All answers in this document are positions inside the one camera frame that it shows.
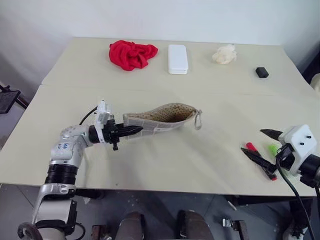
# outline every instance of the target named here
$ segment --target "white crumpled paper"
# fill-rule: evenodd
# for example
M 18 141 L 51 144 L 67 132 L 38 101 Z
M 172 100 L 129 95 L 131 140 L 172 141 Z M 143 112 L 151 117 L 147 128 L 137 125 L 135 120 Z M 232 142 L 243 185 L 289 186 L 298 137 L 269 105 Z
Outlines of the white crumpled paper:
M 233 44 L 228 44 L 218 48 L 218 51 L 212 55 L 212 60 L 218 64 L 228 64 L 232 60 L 236 60 L 237 52 L 236 47 Z

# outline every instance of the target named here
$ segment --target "fabric pouch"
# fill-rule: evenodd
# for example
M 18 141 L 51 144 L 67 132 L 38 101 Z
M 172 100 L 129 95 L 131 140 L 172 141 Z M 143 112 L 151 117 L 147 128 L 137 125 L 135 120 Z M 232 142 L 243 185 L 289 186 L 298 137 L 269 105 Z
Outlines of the fabric pouch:
M 194 128 L 201 128 L 201 110 L 183 103 L 169 103 L 143 113 L 123 114 L 124 126 L 141 126 L 143 130 L 127 139 L 167 132 L 194 118 Z

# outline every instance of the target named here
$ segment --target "wire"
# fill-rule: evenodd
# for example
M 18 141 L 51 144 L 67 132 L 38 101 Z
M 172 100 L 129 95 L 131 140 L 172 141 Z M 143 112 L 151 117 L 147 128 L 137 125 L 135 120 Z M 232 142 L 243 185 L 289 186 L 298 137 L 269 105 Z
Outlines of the wire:
M 84 118 L 82 118 L 82 120 L 81 120 L 81 122 L 79 123 L 79 125 L 82 125 L 82 124 L 84 123 L 84 121 L 87 119 L 87 117 L 89 117 L 90 114 L 92 114 L 95 110 L 97 110 L 97 107 L 98 107 L 98 106 L 96 106 L 94 109 L 92 109 L 90 112 L 88 112 L 88 113 L 84 116 Z
M 75 225 L 79 226 L 82 229 L 82 235 L 75 240 L 81 240 L 84 238 L 86 234 L 86 228 L 81 223 L 78 223 L 78 222 L 76 222 Z
M 319 190 L 319 186 L 315 187 L 315 192 L 316 192 L 316 198 L 317 198 L 317 204 L 318 204 L 318 214 L 319 214 L 319 219 L 320 219 L 320 190 Z
M 285 180 L 285 182 L 289 185 L 291 190 L 294 192 L 296 200 L 298 201 L 298 203 L 300 204 L 301 208 L 303 209 L 304 217 L 305 217 L 306 222 L 307 222 L 307 226 L 308 226 L 308 229 L 309 229 L 309 232 L 310 232 L 310 235 L 311 235 L 311 239 L 312 240 L 316 240 L 314 231 L 312 230 L 312 227 L 311 227 L 311 224 L 310 224 L 310 219 L 309 219 L 308 213 L 307 213 L 306 208 L 304 206 L 304 203 L 302 202 L 301 197 L 299 196 L 299 193 L 296 190 L 296 188 L 292 185 L 292 183 L 289 181 L 287 176 L 282 171 L 281 166 L 280 166 L 280 158 L 279 157 L 276 158 L 275 165 L 276 165 L 276 168 L 278 169 L 280 175 L 282 176 L 282 178 Z

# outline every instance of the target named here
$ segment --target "red marker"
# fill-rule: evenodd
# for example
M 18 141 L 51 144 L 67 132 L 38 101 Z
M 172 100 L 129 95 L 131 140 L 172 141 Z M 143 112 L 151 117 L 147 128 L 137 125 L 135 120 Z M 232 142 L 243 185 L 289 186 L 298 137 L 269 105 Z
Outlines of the red marker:
M 250 151 L 253 151 L 257 156 L 261 157 L 260 152 L 258 152 L 258 150 L 256 149 L 256 147 L 253 145 L 252 142 L 248 142 L 245 145 Z M 269 177 L 270 180 L 275 181 L 277 180 L 277 175 L 275 175 L 274 173 L 270 173 L 269 171 L 267 171 L 264 167 L 262 168 L 265 172 L 265 174 Z

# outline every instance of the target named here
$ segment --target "white wall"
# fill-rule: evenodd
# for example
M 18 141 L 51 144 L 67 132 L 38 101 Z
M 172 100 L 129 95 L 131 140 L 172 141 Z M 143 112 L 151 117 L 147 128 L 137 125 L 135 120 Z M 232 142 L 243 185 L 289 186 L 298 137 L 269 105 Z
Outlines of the white wall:
M 0 0 L 0 79 L 32 97 L 72 36 L 283 45 L 303 71 L 319 18 L 320 0 Z

